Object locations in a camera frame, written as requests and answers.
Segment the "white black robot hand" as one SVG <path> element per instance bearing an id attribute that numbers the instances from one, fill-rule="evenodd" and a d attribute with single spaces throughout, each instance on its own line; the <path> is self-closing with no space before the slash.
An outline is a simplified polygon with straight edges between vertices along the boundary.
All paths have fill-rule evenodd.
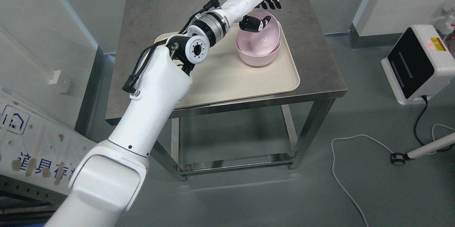
<path id="1" fill-rule="evenodd" d="M 265 10 L 282 8 L 279 0 L 227 0 L 214 12 L 221 15 L 229 29 L 232 24 L 239 23 L 239 27 L 244 31 L 260 32 L 270 22 L 271 17 L 267 16 L 260 20 L 248 16 L 258 7 L 263 7 Z"/>

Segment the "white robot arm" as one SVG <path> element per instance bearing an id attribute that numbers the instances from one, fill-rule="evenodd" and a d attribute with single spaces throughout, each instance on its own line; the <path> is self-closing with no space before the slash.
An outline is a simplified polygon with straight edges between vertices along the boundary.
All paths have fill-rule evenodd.
<path id="1" fill-rule="evenodd" d="M 209 0 L 177 34 L 143 50 L 123 85 L 130 104 L 112 134 L 96 144 L 70 179 L 70 194 L 47 227 L 113 227 L 138 197 L 148 156 L 177 104 L 192 84 L 190 72 L 223 36 L 223 19 Z"/>

